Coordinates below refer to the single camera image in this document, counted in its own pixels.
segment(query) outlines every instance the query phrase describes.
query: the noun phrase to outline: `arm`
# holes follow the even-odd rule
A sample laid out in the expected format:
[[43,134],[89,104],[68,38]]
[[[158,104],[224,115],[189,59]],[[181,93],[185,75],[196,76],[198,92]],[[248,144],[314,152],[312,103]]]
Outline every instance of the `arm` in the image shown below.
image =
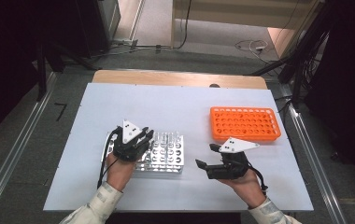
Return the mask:
[[[110,153],[107,164],[116,159]],[[134,168],[134,162],[116,161],[107,171],[106,182],[99,187],[91,201],[71,213],[60,224],[105,223],[122,197],[122,190],[131,179]]]
[[263,195],[257,176],[252,170],[248,170],[241,178],[235,180],[220,179],[219,181],[230,186],[248,205],[249,212],[258,223],[300,223],[292,217],[285,216],[270,199]]

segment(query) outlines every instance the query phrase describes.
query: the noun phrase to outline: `orange plastic rack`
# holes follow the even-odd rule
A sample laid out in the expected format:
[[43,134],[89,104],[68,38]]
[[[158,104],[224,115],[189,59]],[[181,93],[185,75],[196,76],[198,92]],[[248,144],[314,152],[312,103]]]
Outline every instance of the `orange plastic rack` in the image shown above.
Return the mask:
[[235,137],[242,140],[274,141],[280,137],[274,111],[270,108],[210,108],[212,136],[216,140]]

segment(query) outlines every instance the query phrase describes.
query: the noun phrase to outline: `white table top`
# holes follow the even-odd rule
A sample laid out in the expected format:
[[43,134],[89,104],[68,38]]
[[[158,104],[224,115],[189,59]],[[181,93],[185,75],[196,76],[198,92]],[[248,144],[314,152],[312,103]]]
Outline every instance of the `white table top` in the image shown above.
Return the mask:
[[[121,212],[237,212],[247,206],[227,186],[207,179],[195,160],[220,164],[221,156],[208,144],[211,106],[269,107],[277,113],[269,90],[221,89],[128,84],[88,85],[81,101],[64,154],[44,206],[46,211],[75,210],[96,192],[100,157],[107,132],[124,119],[156,132],[184,135],[185,164],[175,178],[133,177],[117,205]],[[291,145],[277,115],[282,135],[246,151],[261,171],[267,195],[284,211],[310,211],[312,203]]]

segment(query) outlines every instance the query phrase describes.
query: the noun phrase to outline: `hand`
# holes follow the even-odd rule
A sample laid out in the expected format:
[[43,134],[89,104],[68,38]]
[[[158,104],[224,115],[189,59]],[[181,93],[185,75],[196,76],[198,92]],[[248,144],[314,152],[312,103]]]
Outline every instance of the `hand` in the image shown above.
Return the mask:
[[[107,166],[113,163],[116,159],[117,158],[113,153],[108,154],[106,158]],[[128,181],[131,179],[134,168],[134,161],[118,160],[108,169],[106,182],[114,189],[122,192]]]
[[265,201],[256,173],[252,170],[247,170],[245,175],[238,179],[219,179],[219,181],[230,186],[249,208],[258,207]]

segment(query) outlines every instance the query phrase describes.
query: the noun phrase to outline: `forearm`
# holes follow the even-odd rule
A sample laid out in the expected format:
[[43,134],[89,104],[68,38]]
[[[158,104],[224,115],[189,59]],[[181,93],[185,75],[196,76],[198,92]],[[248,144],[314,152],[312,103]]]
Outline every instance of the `forearm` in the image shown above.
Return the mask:
[[260,206],[249,209],[249,212],[259,224],[300,224],[293,217],[285,216],[269,198],[267,198]]
[[70,214],[60,224],[105,223],[121,197],[122,192],[104,182],[89,203]]

